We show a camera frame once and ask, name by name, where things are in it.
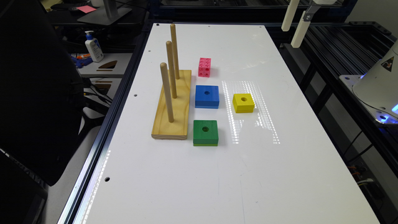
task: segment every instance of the blue block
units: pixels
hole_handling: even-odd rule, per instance
[[[196,108],[218,109],[219,104],[218,86],[197,85],[195,93]]]

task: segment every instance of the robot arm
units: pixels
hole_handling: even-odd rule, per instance
[[[298,23],[296,32],[294,33],[292,39],[292,47],[298,48],[304,39],[305,33],[307,33],[308,27],[310,26],[313,15],[321,8],[322,5],[334,4],[337,0],[312,0],[310,2],[310,7],[303,12],[303,15]],[[293,17],[296,12],[299,0],[291,0],[287,12],[285,15],[284,22],[282,24],[282,30],[284,32],[289,31],[292,25]]]

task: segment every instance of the table surface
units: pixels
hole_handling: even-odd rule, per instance
[[[264,26],[176,27],[193,75],[188,139],[150,136],[171,39],[154,24],[83,223],[378,223]],[[218,85],[219,109],[196,109],[195,85]],[[234,93],[254,112],[236,114]],[[194,119],[217,120],[217,147],[193,147]]]

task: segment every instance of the pink cube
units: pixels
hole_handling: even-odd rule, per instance
[[[211,58],[200,58],[199,60],[199,77],[210,77]]]

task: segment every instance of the wooden peg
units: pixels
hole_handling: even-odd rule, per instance
[[[173,63],[173,49],[171,41],[166,42],[167,59],[169,60],[169,72],[170,72],[170,86],[172,89],[172,97],[176,99],[177,88],[175,87],[175,76],[174,76],[174,63]]]
[[[177,33],[175,31],[175,24],[170,25],[170,30],[172,33],[175,78],[180,79],[180,67],[178,65],[178,51],[177,51]]]
[[[169,116],[169,122],[174,122],[173,116],[173,104],[172,104],[172,97],[170,95],[170,85],[169,85],[169,74],[167,74],[167,65],[166,63],[160,63],[160,72],[162,73],[162,80],[163,80],[163,90],[164,90],[164,97],[166,100],[166,107],[167,107],[167,115]]]

